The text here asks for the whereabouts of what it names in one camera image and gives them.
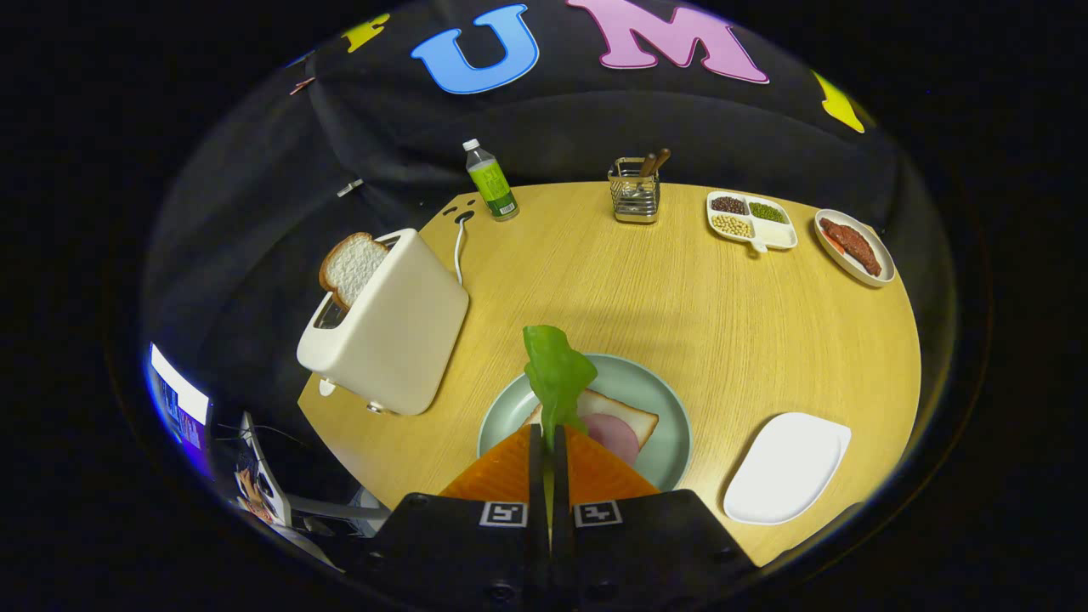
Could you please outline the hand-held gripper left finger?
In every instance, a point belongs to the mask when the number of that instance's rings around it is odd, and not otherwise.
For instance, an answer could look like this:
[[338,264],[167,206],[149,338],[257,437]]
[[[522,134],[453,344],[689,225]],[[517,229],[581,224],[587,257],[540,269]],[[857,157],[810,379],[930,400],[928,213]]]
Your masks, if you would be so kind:
[[526,444],[524,458],[500,463],[526,478],[524,501],[405,495],[366,544],[366,584],[396,600],[543,598],[549,534],[541,427],[509,439]]

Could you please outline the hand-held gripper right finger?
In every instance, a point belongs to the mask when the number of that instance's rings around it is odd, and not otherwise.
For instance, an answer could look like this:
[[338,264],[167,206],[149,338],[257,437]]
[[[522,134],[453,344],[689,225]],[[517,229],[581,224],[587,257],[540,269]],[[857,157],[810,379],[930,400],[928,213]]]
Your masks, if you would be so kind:
[[729,601],[757,582],[691,490],[574,503],[574,441],[556,427],[551,586],[556,601]]

